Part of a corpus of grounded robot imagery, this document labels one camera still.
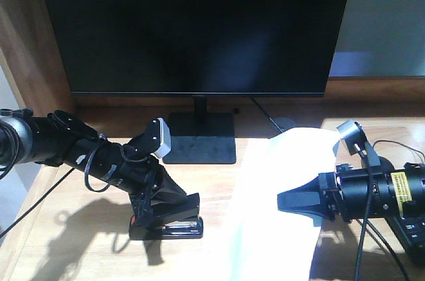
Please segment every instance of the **white cloth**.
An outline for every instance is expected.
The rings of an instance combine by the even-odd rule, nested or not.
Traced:
[[[216,252],[216,280],[309,280],[321,218],[279,211],[277,194],[334,171],[339,139],[334,131],[293,128],[249,141]]]

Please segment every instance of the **wire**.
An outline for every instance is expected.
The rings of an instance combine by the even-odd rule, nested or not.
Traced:
[[[363,243],[365,242],[366,227],[367,227],[366,223],[369,217],[369,213],[371,211],[372,195],[373,195],[373,190],[372,190],[373,172],[371,169],[371,164],[369,163],[369,160],[367,159],[367,157],[361,150],[358,150],[357,153],[360,155],[360,158],[365,162],[367,173],[369,174],[369,182],[367,185],[367,202],[366,202],[365,216],[363,217],[363,224],[361,226],[359,246],[357,248],[354,281],[359,281],[359,278],[360,278],[360,264],[361,264],[361,257],[363,254]]]
[[[46,193],[41,196],[41,198],[35,202],[34,205],[32,205],[27,211],[23,213],[17,220],[15,220],[12,225],[10,225],[6,230],[4,230],[2,233],[0,233],[0,239],[3,238],[10,230],[12,230],[13,227],[15,227],[18,223],[22,221],[31,211],[33,211],[40,203],[56,188],[59,186],[60,183],[62,183],[65,178],[69,176],[70,173],[74,171],[74,168],[71,168],[65,175],[63,175]]]
[[[281,128],[274,119],[267,113],[267,111],[255,100],[255,98],[251,97],[251,100],[254,102],[255,105],[266,115],[266,117],[271,121],[274,127],[277,128],[277,130],[281,133],[284,133],[286,130],[284,128]]]
[[[356,221],[360,225],[363,224],[359,219],[356,219]],[[388,241],[386,241],[385,237],[379,232],[379,230],[374,226],[374,224],[372,224],[372,222],[370,222],[370,220],[367,221],[367,225],[373,230],[373,232],[378,236],[378,238],[380,238],[382,243],[386,246],[388,251],[391,253],[392,257],[394,258],[394,261],[397,263],[397,266],[400,268],[400,271],[403,274],[404,279],[406,281],[410,281],[409,275],[407,274],[407,271],[406,271],[405,267],[403,266],[403,263],[400,261],[399,257],[397,256],[397,253],[395,253],[395,251],[392,249],[392,247],[388,243]]]
[[[373,143],[372,147],[374,147],[374,148],[375,148],[375,145],[376,145],[377,143],[395,143],[395,144],[397,144],[397,145],[403,146],[403,147],[405,147],[405,148],[407,148],[407,149],[410,149],[411,151],[416,152],[418,155],[420,155],[420,157],[422,156],[422,158],[421,158],[421,162],[422,162],[422,163],[425,163],[425,154],[424,154],[423,152],[421,152],[420,150],[414,149],[414,148],[412,148],[412,147],[410,147],[410,146],[407,146],[407,145],[405,145],[405,144],[403,144],[403,143],[400,143],[400,142],[398,142],[398,141],[394,141],[394,140],[377,140],[375,143]]]
[[[102,142],[99,145],[97,145],[96,148],[92,150],[92,152],[88,156],[88,161],[84,168],[84,184],[88,190],[93,191],[95,193],[103,193],[104,191],[108,190],[108,188],[111,186],[110,183],[107,183],[105,187],[99,190],[95,190],[90,184],[89,173],[93,165],[93,160],[96,154],[100,151],[100,149],[103,148],[108,143],[108,139],[105,134],[100,134],[99,138],[102,140]]]
[[[9,144],[11,146],[11,160],[5,167],[1,167],[0,171],[2,171],[2,174],[0,174],[0,180],[6,177],[6,175],[12,170],[13,166],[15,166],[18,156],[19,156],[19,150],[21,149],[21,141],[19,140],[18,133],[16,130],[9,125],[8,123],[5,123],[4,121],[0,120],[0,130],[2,130],[5,135],[7,136],[7,139],[9,140]]]

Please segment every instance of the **monitor stand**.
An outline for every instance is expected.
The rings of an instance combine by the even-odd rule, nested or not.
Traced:
[[[193,113],[172,113],[171,151],[164,163],[236,163],[233,115],[208,113],[207,99],[193,98]]]

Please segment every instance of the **black robotic arm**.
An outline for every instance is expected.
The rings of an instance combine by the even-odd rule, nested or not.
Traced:
[[[29,109],[1,110],[0,165],[3,176],[18,163],[53,167],[63,163],[129,194],[134,216],[132,240],[201,238],[199,194],[187,195],[159,163],[169,152],[169,130],[161,119],[152,120],[143,134],[121,145],[75,116],[57,110],[45,118]]]

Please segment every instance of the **wooden desk surface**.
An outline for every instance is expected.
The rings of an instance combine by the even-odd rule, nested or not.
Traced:
[[[301,110],[280,106],[266,108],[273,116],[285,114],[300,126],[321,126],[331,130],[352,118],[363,125],[371,142],[377,139],[397,140],[425,150],[423,105],[388,107],[389,113],[381,108],[349,108],[354,112],[351,115],[343,106],[312,106]],[[124,111],[117,110],[91,109],[80,112],[79,116],[101,132],[131,137],[135,135],[132,132],[143,130],[145,121],[166,113],[163,108],[133,108],[126,111],[128,119],[123,120]],[[201,215],[205,222],[202,239],[128,242],[131,208],[127,194],[114,187],[105,193],[92,193],[85,188],[82,174],[75,171],[9,233],[0,248],[0,280],[202,279],[203,275],[194,274],[193,262],[196,257],[210,252],[214,241],[220,238],[220,228],[232,198],[248,137],[270,137],[274,134],[267,119],[253,107],[243,108],[235,116],[235,121],[237,164],[166,165],[172,178],[187,193],[199,192],[201,195]],[[339,151],[338,163],[349,162],[359,166],[358,157],[349,157],[343,147]],[[377,151],[396,167],[402,167],[406,161],[418,161],[407,149],[392,144],[379,144]],[[67,170],[65,165],[58,169],[43,168],[23,209],[32,205]],[[103,185],[96,179],[92,179],[92,184],[95,187]],[[425,279],[425,269],[411,265],[385,222],[382,219],[373,221],[395,251],[400,253],[411,280]],[[324,222],[311,267],[312,280],[352,280],[359,231],[357,223]],[[362,280],[402,280],[390,255],[370,236],[365,241],[361,271]]]

